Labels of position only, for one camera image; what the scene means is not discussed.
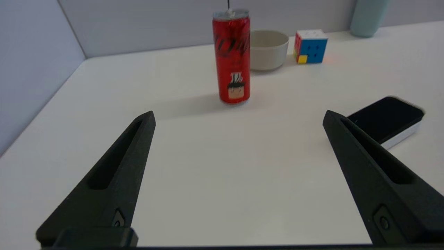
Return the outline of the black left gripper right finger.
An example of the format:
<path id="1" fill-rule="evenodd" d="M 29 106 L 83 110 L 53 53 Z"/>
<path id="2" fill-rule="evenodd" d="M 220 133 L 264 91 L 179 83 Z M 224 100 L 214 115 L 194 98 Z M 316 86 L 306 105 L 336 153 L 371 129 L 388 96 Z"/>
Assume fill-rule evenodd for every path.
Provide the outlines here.
<path id="1" fill-rule="evenodd" d="M 374 245 L 442 245 L 444 198 L 347 117 L 323 127 Z"/>

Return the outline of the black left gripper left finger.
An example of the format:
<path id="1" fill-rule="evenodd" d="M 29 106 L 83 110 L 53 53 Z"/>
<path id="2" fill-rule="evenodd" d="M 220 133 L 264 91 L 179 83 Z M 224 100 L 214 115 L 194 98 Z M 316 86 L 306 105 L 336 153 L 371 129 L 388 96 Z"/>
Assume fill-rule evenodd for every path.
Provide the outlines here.
<path id="1" fill-rule="evenodd" d="M 37 229 L 43 248 L 136 247 L 131 223 L 156 121 L 141 114 Z"/>

